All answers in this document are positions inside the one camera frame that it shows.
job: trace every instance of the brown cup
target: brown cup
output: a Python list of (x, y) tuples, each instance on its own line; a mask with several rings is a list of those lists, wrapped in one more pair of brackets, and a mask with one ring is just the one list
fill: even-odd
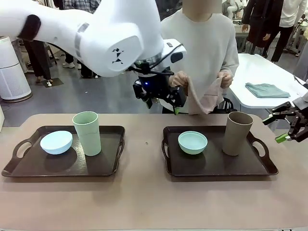
[(232, 112), (229, 114), (222, 147), (225, 154), (231, 156), (239, 154), (253, 122), (253, 118), (243, 112)]

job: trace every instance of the hand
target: hand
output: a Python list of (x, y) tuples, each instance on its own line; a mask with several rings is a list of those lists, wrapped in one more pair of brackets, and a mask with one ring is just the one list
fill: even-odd
[(242, 32), (244, 33), (246, 31), (248, 31), (248, 24), (243, 24), (242, 25)]
[(263, 41), (267, 41), (270, 38), (270, 34), (266, 34), (266, 36), (263, 38)]
[(231, 86), (231, 84), (233, 82), (233, 76), (230, 75), (226, 71), (219, 72), (218, 78), (222, 78), (222, 82), (221, 82), (221, 86), (220, 86), (222, 89), (227, 89), (228, 87)]
[(188, 86), (188, 76), (183, 71), (180, 71), (176, 73), (174, 76), (171, 76), (169, 78), (169, 85), (172, 87), (176, 86), (182, 86), (186, 87)]

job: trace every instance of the white air purifier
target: white air purifier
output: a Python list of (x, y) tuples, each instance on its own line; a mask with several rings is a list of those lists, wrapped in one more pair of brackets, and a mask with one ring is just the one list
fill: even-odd
[(31, 96), (31, 89), (9, 37), (0, 37), (0, 97), (7, 103), (15, 103)]

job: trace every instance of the black tray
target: black tray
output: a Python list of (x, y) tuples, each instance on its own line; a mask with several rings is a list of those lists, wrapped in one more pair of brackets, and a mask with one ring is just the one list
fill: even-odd
[[(179, 146), (178, 137), (186, 131), (197, 131), (208, 139), (207, 148), (198, 155), (188, 155)], [(228, 156), (222, 151), (226, 126), (166, 127), (162, 149), (167, 172), (174, 177), (234, 177), (277, 175), (278, 169), (269, 156), (264, 142), (248, 134), (238, 156)], [(254, 142), (260, 143), (265, 155), (260, 156)]]
[[(40, 146), (47, 134), (55, 131), (73, 134), (72, 147), (60, 155), (50, 155)], [(20, 142), (10, 162), (2, 171), (5, 177), (96, 177), (110, 176), (117, 170), (124, 149), (125, 129), (120, 126), (100, 126), (102, 151), (96, 156), (85, 156), (74, 126), (45, 126), (31, 138)], [(23, 157), (17, 152), (25, 143), (31, 143)]]

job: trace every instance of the folded towel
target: folded towel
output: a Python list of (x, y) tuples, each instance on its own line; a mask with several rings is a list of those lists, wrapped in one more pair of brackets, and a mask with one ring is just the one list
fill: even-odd
[(271, 84), (246, 83), (246, 88), (258, 98), (289, 98), (290, 94)]
[(193, 87), (193, 82), (188, 77), (188, 112), (190, 115), (209, 114), (214, 111), (216, 106), (223, 102), (221, 82), (222, 78), (216, 79), (207, 89), (204, 97), (199, 100)]

